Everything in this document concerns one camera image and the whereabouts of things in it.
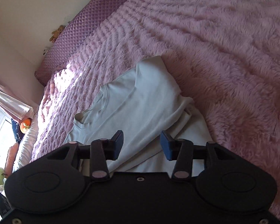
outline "wall outlet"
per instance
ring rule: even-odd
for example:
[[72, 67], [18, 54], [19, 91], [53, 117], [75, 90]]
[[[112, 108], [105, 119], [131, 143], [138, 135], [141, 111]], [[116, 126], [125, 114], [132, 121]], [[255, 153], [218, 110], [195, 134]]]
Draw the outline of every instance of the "wall outlet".
[[49, 47], [45, 47], [44, 50], [43, 50], [43, 55], [45, 55], [49, 50]]

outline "brown stuffed animal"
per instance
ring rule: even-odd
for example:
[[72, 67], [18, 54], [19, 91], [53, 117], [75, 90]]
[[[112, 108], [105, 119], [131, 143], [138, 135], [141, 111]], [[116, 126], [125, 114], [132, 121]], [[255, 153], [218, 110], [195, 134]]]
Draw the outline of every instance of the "brown stuffed animal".
[[52, 41], [52, 43], [54, 43], [63, 30], [64, 30], [64, 26], [60, 25], [57, 30], [52, 32], [53, 36], [50, 38], [50, 41]]

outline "blanket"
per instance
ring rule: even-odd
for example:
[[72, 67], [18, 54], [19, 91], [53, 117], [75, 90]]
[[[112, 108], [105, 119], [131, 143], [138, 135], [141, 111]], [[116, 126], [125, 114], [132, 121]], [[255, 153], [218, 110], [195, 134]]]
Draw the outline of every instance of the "blanket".
[[280, 0], [128, 0], [52, 75], [32, 160], [63, 143], [100, 85], [155, 55], [212, 138], [275, 178], [280, 219]]

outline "pink curtain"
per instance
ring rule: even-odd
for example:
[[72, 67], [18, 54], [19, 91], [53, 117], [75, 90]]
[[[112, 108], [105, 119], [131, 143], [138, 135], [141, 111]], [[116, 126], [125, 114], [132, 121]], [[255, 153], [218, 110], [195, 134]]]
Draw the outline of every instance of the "pink curtain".
[[33, 118], [37, 108], [27, 105], [8, 87], [0, 84], [0, 108], [18, 123], [24, 119]]

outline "white wall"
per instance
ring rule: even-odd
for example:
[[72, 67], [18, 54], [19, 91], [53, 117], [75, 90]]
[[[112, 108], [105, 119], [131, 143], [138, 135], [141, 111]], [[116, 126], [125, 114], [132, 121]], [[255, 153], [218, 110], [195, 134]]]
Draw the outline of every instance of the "white wall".
[[39, 105], [44, 87], [34, 77], [35, 69], [36, 66], [0, 36], [0, 82], [19, 98]]
[[90, 0], [0, 0], [0, 35], [38, 66], [51, 32], [67, 25]]

